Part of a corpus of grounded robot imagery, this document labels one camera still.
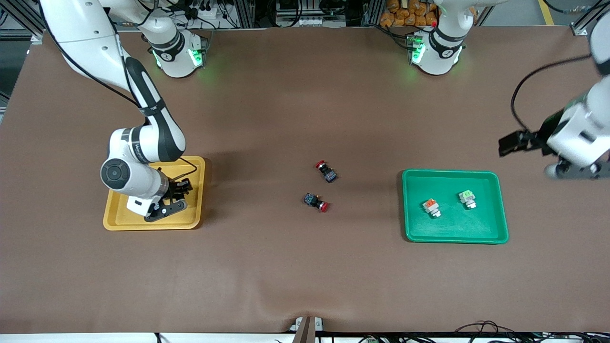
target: white robotic arm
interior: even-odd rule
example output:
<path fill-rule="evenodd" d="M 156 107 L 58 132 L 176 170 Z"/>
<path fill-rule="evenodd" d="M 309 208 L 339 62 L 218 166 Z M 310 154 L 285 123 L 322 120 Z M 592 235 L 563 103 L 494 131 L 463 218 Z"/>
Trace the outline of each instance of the white robotic arm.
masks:
<path fill-rule="evenodd" d="M 146 122 L 118 129 L 110 136 L 108 158 L 101 167 L 104 184 L 129 196 L 127 208 L 147 219 L 163 206 L 162 199 L 188 193 L 190 184 L 169 180 L 152 162 L 180 158 L 184 135 L 171 117 L 142 64 L 121 46 L 99 0 L 41 0 L 41 13 L 51 37 L 78 73 L 129 91 Z M 184 209 L 182 202 L 177 208 Z"/>
<path fill-rule="evenodd" d="M 144 34 L 163 71 L 172 78 L 183 78 L 203 66 L 207 40 L 188 30 L 179 30 L 162 10 L 149 9 L 138 0 L 100 0 L 109 14 L 119 17 Z"/>
<path fill-rule="evenodd" d="M 500 156 L 542 149 L 559 162 L 549 165 L 551 178 L 610 177 L 605 153 L 610 149 L 610 15 L 600 18 L 589 40 L 602 79 L 589 91 L 548 117 L 537 132 L 517 131 L 499 140 Z"/>
<path fill-rule="evenodd" d="M 494 6 L 508 0 L 434 0 L 440 10 L 432 31 L 417 32 L 411 62 L 425 73 L 445 74 L 458 62 L 462 42 L 474 23 L 473 6 Z"/>

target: table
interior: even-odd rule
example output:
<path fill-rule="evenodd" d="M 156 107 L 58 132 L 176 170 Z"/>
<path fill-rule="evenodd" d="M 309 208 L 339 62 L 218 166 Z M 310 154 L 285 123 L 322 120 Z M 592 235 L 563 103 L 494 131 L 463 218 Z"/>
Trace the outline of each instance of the table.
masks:
<path fill-rule="evenodd" d="M 0 127 L 0 332 L 520 331 L 610 322 L 608 180 L 552 181 L 539 152 L 500 159 L 509 100 L 536 67 L 587 52 L 568 27 L 476 27 L 444 76 L 410 67 L 372 29 L 219 32 L 205 70 L 170 79 L 123 34 L 211 168 L 203 225 L 110 232 L 99 180 L 127 101 L 33 46 Z M 545 71 L 517 109 L 533 128 L 587 90 L 591 61 Z M 340 175 L 326 184 L 314 164 Z M 415 244 L 406 168 L 492 170 L 506 245 Z M 332 203 L 303 205 L 307 192 Z"/>

